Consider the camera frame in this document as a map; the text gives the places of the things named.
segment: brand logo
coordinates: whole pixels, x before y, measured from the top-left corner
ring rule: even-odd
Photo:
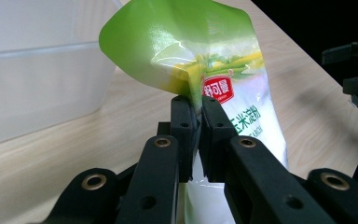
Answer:
[[[206,78],[202,94],[213,97],[219,101],[220,104],[228,101],[234,97],[231,77],[220,75]]]

